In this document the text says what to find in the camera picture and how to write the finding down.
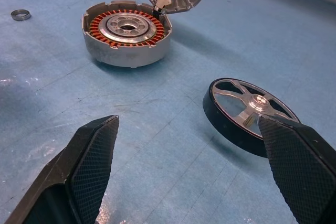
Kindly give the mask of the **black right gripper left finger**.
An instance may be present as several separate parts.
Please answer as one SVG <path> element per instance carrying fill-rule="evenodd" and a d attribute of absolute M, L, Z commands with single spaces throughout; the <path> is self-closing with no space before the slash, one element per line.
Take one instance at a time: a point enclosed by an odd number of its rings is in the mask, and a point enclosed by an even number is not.
<path fill-rule="evenodd" d="M 78 128 L 49 161 L 6 223 L 95 223 L 111 173 L 118 115 Z"/>

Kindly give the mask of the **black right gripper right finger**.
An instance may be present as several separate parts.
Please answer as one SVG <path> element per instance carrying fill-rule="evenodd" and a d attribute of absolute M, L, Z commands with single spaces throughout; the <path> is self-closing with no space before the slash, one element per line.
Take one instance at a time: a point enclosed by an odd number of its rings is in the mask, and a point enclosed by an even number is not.
<path fill-rule="evenodd" d="M 335 150 L 313 128 L 258 120 L 271 171 L 297 223 L 335 223 Z"/>

